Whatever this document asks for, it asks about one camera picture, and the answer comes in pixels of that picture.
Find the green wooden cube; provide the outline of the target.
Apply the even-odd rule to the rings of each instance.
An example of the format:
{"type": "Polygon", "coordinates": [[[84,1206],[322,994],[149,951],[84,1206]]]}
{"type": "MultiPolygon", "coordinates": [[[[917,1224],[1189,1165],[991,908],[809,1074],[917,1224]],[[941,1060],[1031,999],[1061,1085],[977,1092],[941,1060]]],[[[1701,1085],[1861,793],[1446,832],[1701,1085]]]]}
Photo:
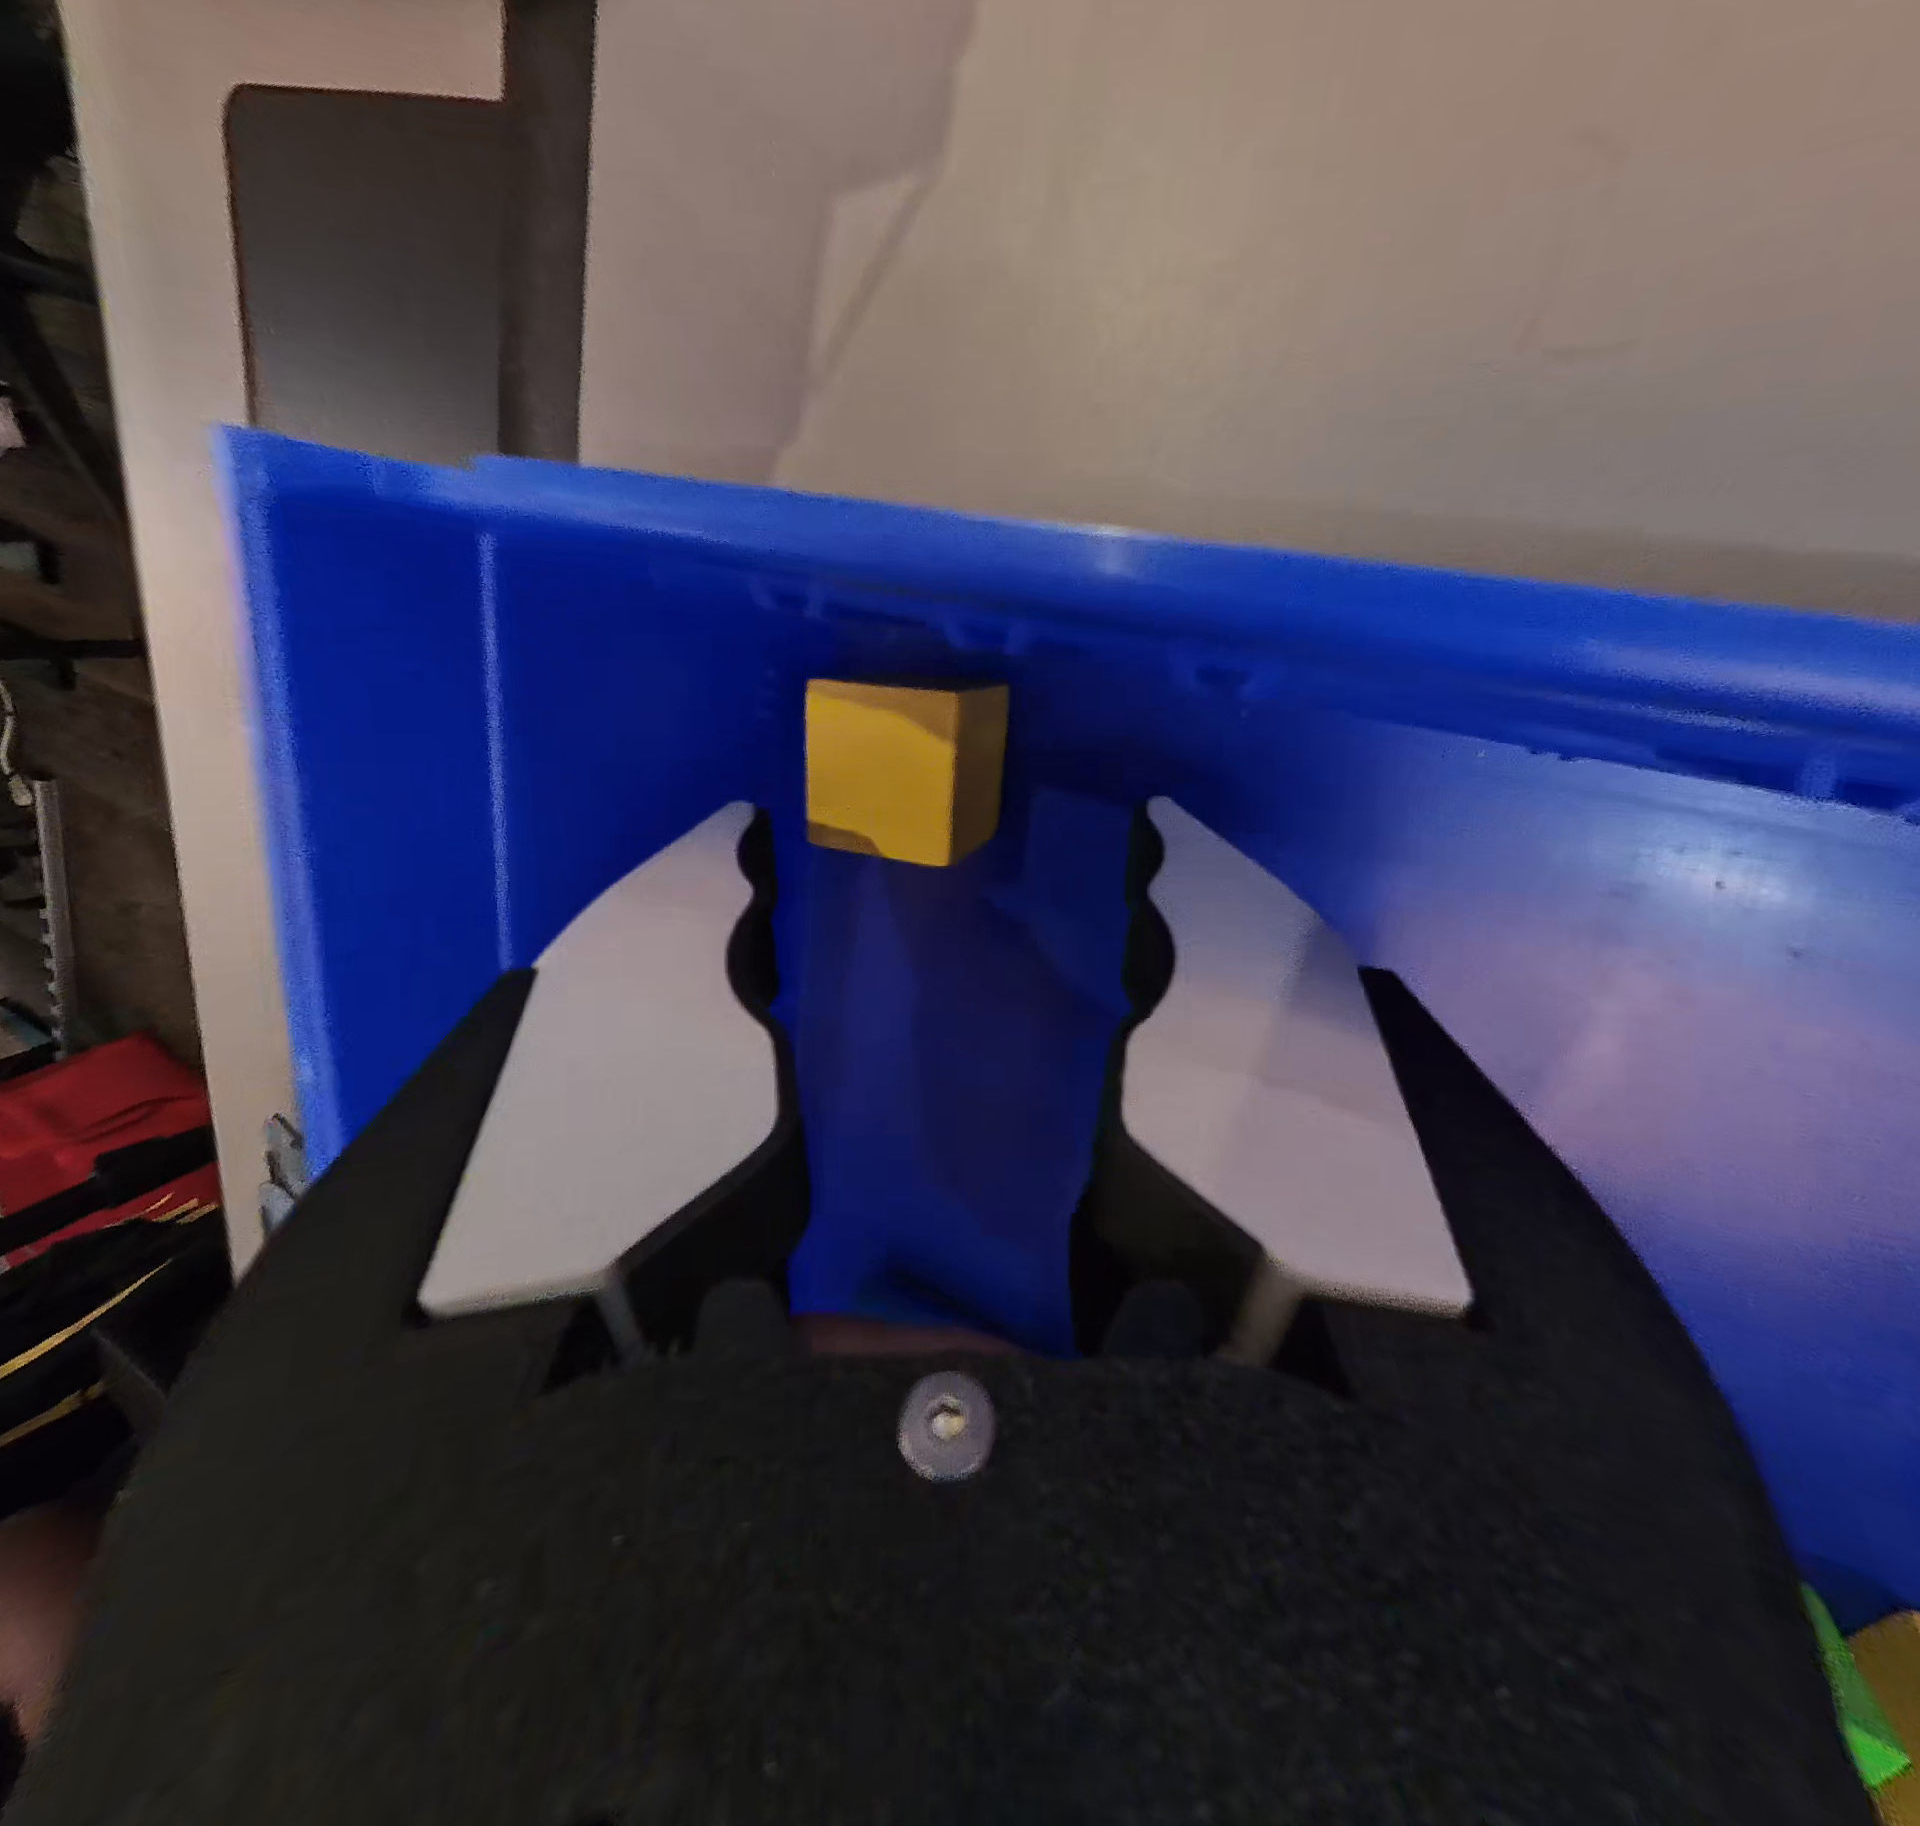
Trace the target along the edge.
{"type": "Polygon", "coordinates": [[[1797,1599],[1816,1639],[1839,1739],[1863,1791],[1878,1795],[1909,1770],[1907,1748],[1824,1599],[1807,1583],[1797,1585],[1797,1599]]]}

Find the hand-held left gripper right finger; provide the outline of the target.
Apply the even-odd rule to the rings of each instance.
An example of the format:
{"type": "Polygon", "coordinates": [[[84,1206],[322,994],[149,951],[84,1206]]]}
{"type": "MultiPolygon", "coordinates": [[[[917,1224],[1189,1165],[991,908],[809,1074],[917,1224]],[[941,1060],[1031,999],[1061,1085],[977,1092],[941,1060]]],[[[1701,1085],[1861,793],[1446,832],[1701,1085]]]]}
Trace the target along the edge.
{"type": "Polygon", "coordinates": [[[1116,1126],[1293,1297],[1459,1320],[1474,1287],[1346,939],[1171,799],[1142,807],[1150,974],[1116,1126]]]}

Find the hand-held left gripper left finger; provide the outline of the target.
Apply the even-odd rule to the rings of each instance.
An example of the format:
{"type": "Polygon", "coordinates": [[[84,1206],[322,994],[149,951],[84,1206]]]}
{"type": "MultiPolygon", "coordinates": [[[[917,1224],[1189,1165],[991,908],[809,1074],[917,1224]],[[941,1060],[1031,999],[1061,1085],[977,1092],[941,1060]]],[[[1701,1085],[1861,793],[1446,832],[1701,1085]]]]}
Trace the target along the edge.
{"type": "Polygon", "coordinates": [[[540,952],[417,1289],[432,1320],[574,1297],[691,1327],[788,1301],[805,1228],[793,1054],[773,1021],[778,878],[745,801],[672,838],[540,952]]]}

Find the blue plastic bin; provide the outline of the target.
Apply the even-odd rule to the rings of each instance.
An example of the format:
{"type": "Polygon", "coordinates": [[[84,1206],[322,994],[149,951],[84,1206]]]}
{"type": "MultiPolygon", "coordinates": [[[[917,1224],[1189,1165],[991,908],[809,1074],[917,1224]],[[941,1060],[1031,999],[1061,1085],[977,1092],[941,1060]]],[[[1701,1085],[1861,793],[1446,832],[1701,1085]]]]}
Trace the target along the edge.
{"type": "Polygon", "coordinates": [[[772,818],[801,1310],[1070,1344],[1169,799],[1633,1245],[1841,1623],[1915,1607],[1915,627],[483,457],[213,438],[305,1149],[719,807],[772,818]],[[995,836],[814,847],[814,679],[1004,684],[995,836]]]}

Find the red bag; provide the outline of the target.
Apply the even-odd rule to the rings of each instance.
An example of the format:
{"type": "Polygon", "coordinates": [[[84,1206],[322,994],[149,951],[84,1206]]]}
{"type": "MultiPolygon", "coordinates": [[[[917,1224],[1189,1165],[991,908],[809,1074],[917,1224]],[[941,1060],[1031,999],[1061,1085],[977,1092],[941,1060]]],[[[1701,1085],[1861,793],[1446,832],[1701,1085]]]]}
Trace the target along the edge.
{"type": "Polygon", "coordinates": [[[131,1459],[232,1287],[211,1109],[149,1033],[4,1076],[2,1509],[131,1459]]]}

